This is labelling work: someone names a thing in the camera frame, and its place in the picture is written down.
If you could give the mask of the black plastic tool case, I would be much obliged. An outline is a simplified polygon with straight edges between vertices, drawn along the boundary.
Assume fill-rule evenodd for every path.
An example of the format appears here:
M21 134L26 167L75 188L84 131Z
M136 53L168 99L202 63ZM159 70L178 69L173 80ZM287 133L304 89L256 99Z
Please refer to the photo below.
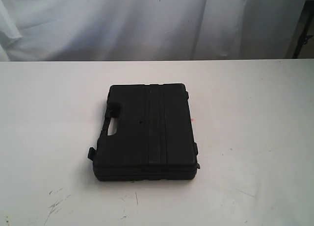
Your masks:
M182 83L112 85L97 146L100 181L191 180L200 168Z

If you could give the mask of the black tripod stand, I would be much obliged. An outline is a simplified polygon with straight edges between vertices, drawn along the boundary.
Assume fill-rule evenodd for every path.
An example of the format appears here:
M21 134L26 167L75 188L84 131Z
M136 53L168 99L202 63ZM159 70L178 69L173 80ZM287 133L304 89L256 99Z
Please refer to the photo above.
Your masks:
M297 59L303 47L310 50L309 43L314 43L314 0L306 0L299 19L299 36L292 55Z

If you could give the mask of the white backdrop curtain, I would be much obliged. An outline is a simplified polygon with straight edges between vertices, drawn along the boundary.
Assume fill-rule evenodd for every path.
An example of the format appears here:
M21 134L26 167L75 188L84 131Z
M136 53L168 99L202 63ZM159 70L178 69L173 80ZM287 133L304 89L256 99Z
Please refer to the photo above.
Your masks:
M1 61L284 58L305 0L0 0Z

